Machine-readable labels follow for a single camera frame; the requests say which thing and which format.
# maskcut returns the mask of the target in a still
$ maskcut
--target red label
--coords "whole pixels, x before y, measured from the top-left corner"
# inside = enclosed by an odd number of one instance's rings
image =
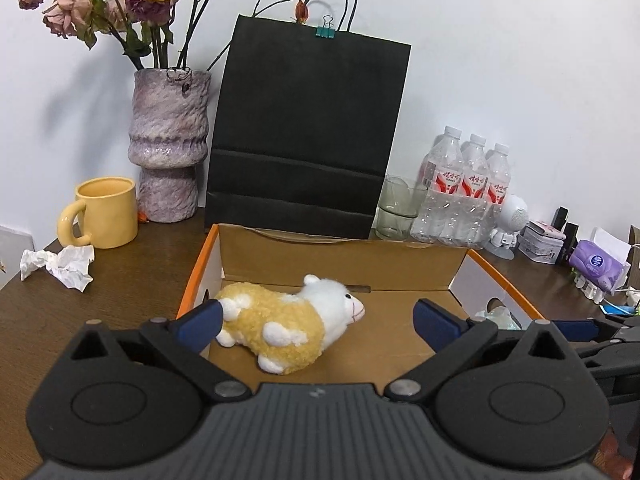
[[[504,196],[507,194],[507,184],[500,184],[498,182],[490,182],[489,189],[486,192],[489,202],[494,204],[502,204]]]
[[[487,177],[473,171],[466,172],[462,177],[462,183],[458,188],[458,194],[462,196],[472,196],[482,198],[486,187]]]
[[[437,167],[433,174],[431,189],[453,195],[458,190],[461,178],[462,173],[459,171]]]

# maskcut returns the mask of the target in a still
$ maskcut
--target wooden table surface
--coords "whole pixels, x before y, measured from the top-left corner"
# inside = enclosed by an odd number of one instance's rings
[[[520,251],[514,252],[513,260],[487,251],[481,254],[547,319],[604,317],[600,308],[575,288],[567,267],[532,262]]]
[[[40,462],[24,423],[27,404],[71,336],[87,319],[133,328],[154,316],[173,317],[205,239],[204,215],[179,224],[145,224],[132,243],[96,251],[95,281],[84,294],[47,272],[0,291],[0,480],[19,480]],[[57,252],[54,243],[50,250]],[[571,283],[568,270],[512,262],[483,253],[550,319],[583,319],[599,310]]]

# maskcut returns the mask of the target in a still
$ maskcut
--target ceramic vase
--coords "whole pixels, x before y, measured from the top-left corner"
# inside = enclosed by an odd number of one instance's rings
[[[197,164],[207,156],[208,72],[150,68],[135,75],[129,160],[142,168],[138,208],[179,222],[198,206]]]

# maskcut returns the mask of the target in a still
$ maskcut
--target bottle cap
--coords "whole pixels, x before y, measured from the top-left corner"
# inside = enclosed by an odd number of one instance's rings
[[[484,145],[486,144],[486,139],[483,136],[476,135],[476,134],[471,134],[471,138],[469,139],[469,141],[471,141],[474,144],[480,144],[480,146],[482,146],[483,148],[484,148]]]
[[[509,147],[506,144],[495,143],[495,151],[503,155],[509,155]]]
[[[454,128],[453,126],[447,126],[444,129],[444,134],[445,135],[450,135],[451,137],[459,139],[460,136],[462,135],[462,131],[457,129],[457,128]]]

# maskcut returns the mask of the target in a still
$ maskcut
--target green binder clip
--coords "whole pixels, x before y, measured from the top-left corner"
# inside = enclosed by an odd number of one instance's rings
[[[316,29],[316,38],[329,38],[332,40],[335,37],[335,29],[332,28],[334,25],[334,17],[330,15],[326,15],[324,17],[324,23],[322,27],[318,27]]]

